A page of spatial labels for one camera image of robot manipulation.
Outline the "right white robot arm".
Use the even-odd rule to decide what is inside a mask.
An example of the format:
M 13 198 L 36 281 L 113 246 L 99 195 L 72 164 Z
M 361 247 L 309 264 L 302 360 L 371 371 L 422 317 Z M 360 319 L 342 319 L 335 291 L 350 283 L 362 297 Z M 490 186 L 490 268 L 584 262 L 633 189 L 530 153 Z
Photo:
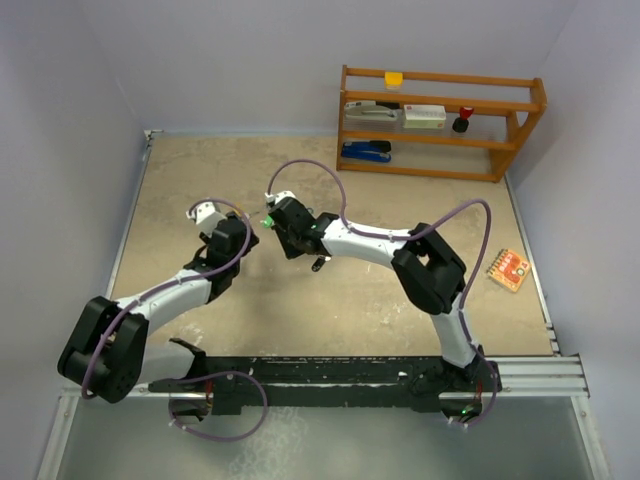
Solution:
M 474 204 L 485 208 L 486 225 L 476 265 L 465 279 L 464 262 L 436 228 Z M 480 379 L 478 360 L 488 369 L 493 390 L 498 390 L 498 375 L 474 340 L 464 314 L 490 234 L 491 211 L 486 201 L 468 201 L 433 225 L 420 223 L 413 230 L 389 231 L 348 223 L 336 214 L 315 217 L 289 191 L 268 194 L 266 205 L 271 229 L 288 259 L 314 256 L 314 272 L 335 257 L 364 260 L 393 270 L 410 302 L 431 317 L 447 363 L 446 383 L 456 391 L 469 390 Z

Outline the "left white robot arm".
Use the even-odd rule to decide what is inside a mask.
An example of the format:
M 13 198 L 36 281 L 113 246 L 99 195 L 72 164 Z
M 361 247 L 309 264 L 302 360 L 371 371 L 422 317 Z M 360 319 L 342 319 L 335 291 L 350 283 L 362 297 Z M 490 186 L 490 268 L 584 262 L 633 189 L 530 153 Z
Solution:
M 218 299 L 240 273 L 240 261 L 259 243 L 245 217 L 214 213 L 196 220 L 203 246 L 173 277 L 119 300 L 87 302 L 57 363 L 58 373 L 87 398 L 124 399 L 138 384 L 171 379 L 184 392 L 202 387 L 198 349 L 172 340 L 149 346 L 148 337 L 179 316 Z

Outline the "black key tag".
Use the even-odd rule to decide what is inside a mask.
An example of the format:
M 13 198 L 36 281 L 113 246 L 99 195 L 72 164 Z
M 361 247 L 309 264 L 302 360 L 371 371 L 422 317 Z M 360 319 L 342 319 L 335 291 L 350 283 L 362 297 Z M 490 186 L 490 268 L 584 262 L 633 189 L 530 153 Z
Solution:
M 314 261 L 314 263 L 311 266 L 311 270 L 313 272 L 319 272 L 320 269 L 325 265 L 326 263 L 326 259 L 324 257 L 319 257 L 318 259 L 316 259 Z

